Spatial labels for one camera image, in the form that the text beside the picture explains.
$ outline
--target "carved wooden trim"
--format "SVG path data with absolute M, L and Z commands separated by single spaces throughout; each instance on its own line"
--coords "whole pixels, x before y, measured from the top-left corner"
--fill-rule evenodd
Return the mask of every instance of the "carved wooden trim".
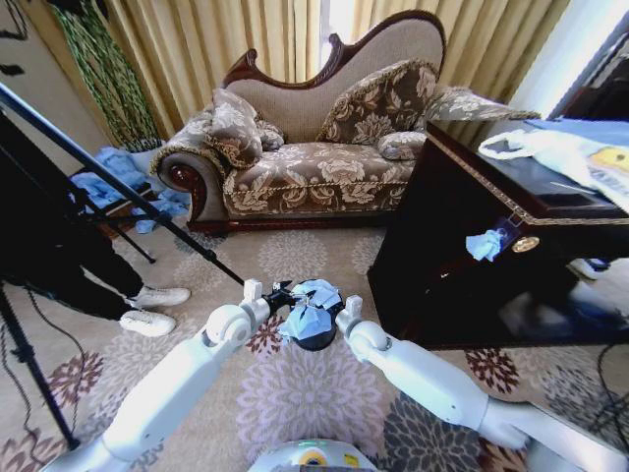
M 232 66 L 232 68 L 227 72 L 227 75 L 225 76 L 225 79 L 223 79 L 223 83 L 221 84 L 221 86 L 225 88 L 232 82 L 241 81 L 244 79 L 251 79 L 271 84 L 272 86 L 276 86 L 281 89 L 312 89 L 314 87 L 320 86 L 324 82 L 328 81 L 331 77 L 333 77 L 375 36 L 377 36 L 379 33 L 387 29 L 391 25 L 395 25 L 396 23 L 404 20 L 426 21 L 433 24 L 434 27 L 437 28 L 437 30 L 439 31 L 439 35 L 441 36 L 441 45 L 443 48 L 441 64 L 439 65 L 440 74 L 441 68 L 443 67 L 443 62 L 445 60 L 445 33 L 443 32 L 443 25 L 441 24 L 441 21 L 430 12 L 424 12 L 421 10 L 407 10 L 404 12 L 396 13 L 395 15 L 392 15 L 383 20 L 381 23 L 370 29 L 367 34 L 365 34 L 365 36 L 363 36 L 355 44 L 344 44 L 338 34 L 331 34 L 329 37 L 329 42 L 332 45 L 332 52 L 330 53 L 330 57 L 327 59 L 327 62 L 325 63 L 321 71 L 308 81 L 300 82 L 297 84 L 276 81 L 275 79 L 269 77 L 267 74 L 257 68 L 257 51 L 255 49 L 250 49 L 245 54 L 243 54 Z
M 290 218 L 290 219 L 231 219 L 222 221 L 190 221 L 191 231 L 208 234 L 232 231 L 257 231 L 269 229 L 325 229 L 386 226 L 393 211 L 371 216 L 338 216 L 334 218 Z
M 173 183 L 190 192 L 191 211 L 190 221 L 195 221 L 205 207 L 207 188 L 199 172 L 190 165 L 175 164 L 168 169 Z

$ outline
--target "shoe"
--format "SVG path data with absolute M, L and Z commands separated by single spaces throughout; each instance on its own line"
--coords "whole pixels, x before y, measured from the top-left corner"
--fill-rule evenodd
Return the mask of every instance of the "shoe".
M 175 320 L 160 313 L 131 310 L 125 313 L 119 321 L 122 329 L 135 331 L 148 337 L 168 334 L 175 328 Z
M 146 285 L 140 293 L 127 302 L 134 308 L 172 307 L 190 298 L 187 288 L 151 288 Z

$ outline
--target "person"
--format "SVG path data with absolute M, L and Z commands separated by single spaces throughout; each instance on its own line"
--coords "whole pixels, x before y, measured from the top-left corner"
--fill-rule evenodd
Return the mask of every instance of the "person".
M 2 280 L 145 336 L 174 329 L 175 320 L 146 309 L 183 303 L 190 291 L 147 286 L 108 237 L 76 218 L 83 206 L 65 174 L 2 112 L 0 175 Z M 119 293 L 88 279 L 84 269 Z

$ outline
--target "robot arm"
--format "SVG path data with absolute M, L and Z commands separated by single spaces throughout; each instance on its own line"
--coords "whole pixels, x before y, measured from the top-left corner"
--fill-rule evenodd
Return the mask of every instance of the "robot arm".
M 247 280 L 243 302 L 214 310 L 202 330 L 159 361 L 129 392 L 101 437 L 58 457 L 43 470 L 124 471 L 168 438 L 214 383 L 222 364 L 249 340 L 271 309 L 290 301 L 283 288 L 268 297 L 261 293 L 260 282 Z
M 293 301 L 285 284 L 274 286 L 268 296 L 261 295 L 261 288 L 256 280 L 247 280 L 243 302 L 214 310 L 201 331 L 169 352 L 129 392 L 101 437 L 43 470 L 124 471 L 170 436 L 211 387 L 223 362 L 272 312 Z M 530 470 L 578 470 L 572 464 L 585 470 L 627 470 L 627 459 L 617 450 L 532 404 L 491 398 L 460 369 L 362 320 L 361 308 L 360 297 L 349 297 L 336 318 L 353 353 L 441 420 L 510 448 L 536 440 L 529 443 Z
M 531 403 L 488 396 L 460 369 L 363 321 L 361 306 L 360 297 L 349 297 L 336 318 L 354 355 L 381 369 L 392 384 L 442 421 L 471 428 L 505 447 L 528 445 L 532 471 L 627 470 L 627 458 L 618 450 Z

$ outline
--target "green plant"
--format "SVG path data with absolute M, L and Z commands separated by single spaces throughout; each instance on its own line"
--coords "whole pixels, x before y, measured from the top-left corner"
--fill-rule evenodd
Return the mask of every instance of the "green plant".
M 81 0 L 82 13 L 53 6 L 81 76 L 102 110 L 118 145 L 131 152 L 161 145 L 138 78 L 109 35 L 91 0 Z

